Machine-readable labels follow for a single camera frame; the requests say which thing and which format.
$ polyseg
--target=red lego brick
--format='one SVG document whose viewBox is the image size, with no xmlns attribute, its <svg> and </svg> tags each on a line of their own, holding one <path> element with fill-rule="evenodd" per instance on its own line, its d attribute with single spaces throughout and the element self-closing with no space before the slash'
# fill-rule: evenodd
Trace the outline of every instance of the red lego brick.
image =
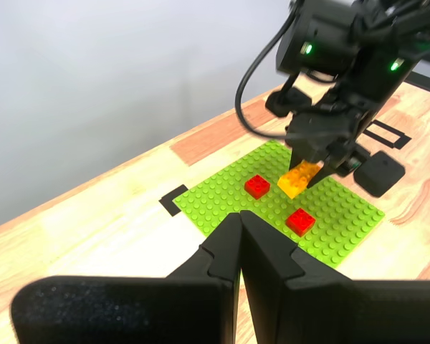
<svg viewBox="0 0 430 344">
<path fill-rule="evenodd" d="M 315 219 L 301 208 L 296 210 L 287 219 L 287 226 L 300 237 L 306 234 L 314 226 L 314 223 Z"/>
<path fill-rule="evenodd" d="M 271 184 L 269 184 L 263 177 L 257 174 L 252 179 L 245 182 L 245 191 L 253 196 L 254 199 L 259 199 L 269 191 Z"/>
</svg>

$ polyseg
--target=green led light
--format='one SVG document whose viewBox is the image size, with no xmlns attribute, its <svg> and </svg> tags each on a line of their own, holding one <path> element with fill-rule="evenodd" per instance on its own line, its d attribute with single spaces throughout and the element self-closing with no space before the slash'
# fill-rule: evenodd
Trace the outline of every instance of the green led light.
<svg viewBox="0 0 430 344">
<path fill-rule="evenodd" d="M 391 65 L 390 70 L 391 70 L 392 72 L 395 72 L 399 67 L 400 67 L 400 64 L 399 64 L 399 63 L 397 63 L 397 62 L 394 62 L 394 63 Z"/>
</svg>

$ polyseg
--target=black tape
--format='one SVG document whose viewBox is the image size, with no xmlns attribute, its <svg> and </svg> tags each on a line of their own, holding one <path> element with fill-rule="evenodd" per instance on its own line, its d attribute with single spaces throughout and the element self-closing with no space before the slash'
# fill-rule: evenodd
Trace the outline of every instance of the black tape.
<svg viewBox="0 0 430 344">
<path fill-rule="evenodd" d="M 159 203 L 161 203 L 163 205 L 163 207 L 167 210 L 167 212 L 171 216 L 175 216 L 181 210 L 180 210 L 180 208 L 177 207 L 177 205 L 173 202 L 173 200 L 175 198 L 179 197 L 184 192 L 187 192 L 187 191 L 188 191 L 188 188 L 182 184 L 178 188 L 176 188 L 175 190 L 172 190 L 171 192 L 169 192 L 165 196 L 161 197 L 161 199 L 159 200 Z"/>
<path fill-rule="evenodd" d="M 371 127 L 373 124 L 397 135 L 398 140 L 396 140 L 395 142 L 391 142 L 379 136 L 378 134 L 375 134 L 372 131 L 369 131 L 368 128 Z M 365 131 L 363 131 L 363 134 L 382 143 L 383 145 L 386 145 L 389 148 L 396 148 L 398 150 L 402 149 L 409 141 L 411 141 L 411 138 L 407 136 L 405 133 L 403 133 L 402 131 L 392 128 L 390 125 L 386 125 L 385 123 L 382 123 L 378 120 L 374 120 L 373 122 L 371 122 L 370 125 L 365 129 Z"/>
</svg>

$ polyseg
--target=lego brick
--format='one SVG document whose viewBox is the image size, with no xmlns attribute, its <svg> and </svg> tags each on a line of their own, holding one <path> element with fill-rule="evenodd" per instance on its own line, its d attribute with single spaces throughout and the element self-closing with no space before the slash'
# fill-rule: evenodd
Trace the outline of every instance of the lego brick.
<svg viewBox="0 0 430 344">
<path fill-rule="evenodd" d="M 302 237 L 315 223 L 315 219 L 305 210 L 299 208 L 285 222 L 294 233 Z"/>
<path fill-rule="evenodd" d="M 271 184 L 267 182 L 263 177 L 257 174 L 255 177 L 245 182 L 244 189 L 254 199 L 260 199 L 262 196 L 267 194 Z"/>
<path fill-rule="evenodd" d="M 293 199 L 306 189 L 310 180 L 314 178 L 319 170 L 319 165 L 303 161 L 280 177 L 277 185 L 287 196 Z"/>
<path fill-rule="evenodd" d="M 288 148 L 277 141 L 269 141 L 183 193 L 174 202 L 206 236 L 229 213 L 253 211 L 306 252 L 337 267 L 385 214 L 332 178 L 326 178 L 290 199 L 277 186 L 280 176 L 288 172 L 290 156 Z M 256 174 L 271 183 L 269 192 L 258 200 L 244 190 L 245 182 Z M 315 218 L 314 227 L 302 237 L 285 223 L 299 208 Z"/>
</svg>

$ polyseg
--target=black cable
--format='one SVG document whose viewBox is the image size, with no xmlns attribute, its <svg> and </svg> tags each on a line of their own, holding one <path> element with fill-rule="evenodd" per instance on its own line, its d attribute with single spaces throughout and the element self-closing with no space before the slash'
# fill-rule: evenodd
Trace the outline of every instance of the black cable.
<svg viewBox="0 0 430 344">
<path fill-rule="evenodd" d="M 285 82 L 285 84 L 282 86 L 282 89 L 279 91 L 279 95 L 277 96 L 277 101 L 278 102 L 282 102 L 285 95 L 288 93 L 288 91 L 290 91 L 296 81 L 296 79 L 298 78 L 298 73 L 295 73 L 293 75 L 290 75 L 287 79 L 287 81 Z"/>
<path fill-rule="evenodd" d="M 288 28 L 292 25 L 293 21 L 296 18 L 297 11 L 300 9 L 300 6 L 295 2 L 294 6 L 292 7 L 292 10 L 290 12 L 290 15 L 288 16 L 285 23 L 282 25 L 282 27 L 279 29 L 278 33 L 275 34 L 275 36 L 271 39 L 271 41 L 264 47 L 264 49 L 259 53 L 257 58 L 253 61 L 253 63 L 250 65 L 249 69 L 245 72 L 243 78 L 241 79 L 241 82 L 239 83 L 239 86 L 236 91 L 236 97 L 234 99 L 234 108 L 236 109 L 237 117 L 240 121 L 240 123 L 250 132 L 255 135 L 261 136 L 263 138 L 271 138 L 275 140 L 302 140 L 306 138 L 324 138 L 328 136 L 343 136 L 345 138 L 350 137 L 350 132 L 344 130 L 341 132 L 329 132 L 329 131 L 321 131 L 318 133 L 288 133 L 286 135 L 274 135 L 269 133 L 262 133 L 255 128 L 253 128 L 250 123 L 247 122 L 247 120 L 244 117 L 244 113 L 242 112 L 242 94 L 244 93 L 245 86 L 247 85 L 248 81 L 250 80 L 250 77 L 258 68 L 259 64 L 262 62 L 262 60 L 266 57 L 267 54 L 272 50 L 274 45 L 278 43 L 280 38 L 285 34 L 285 32 L 288 30 Z"/>
</svg>

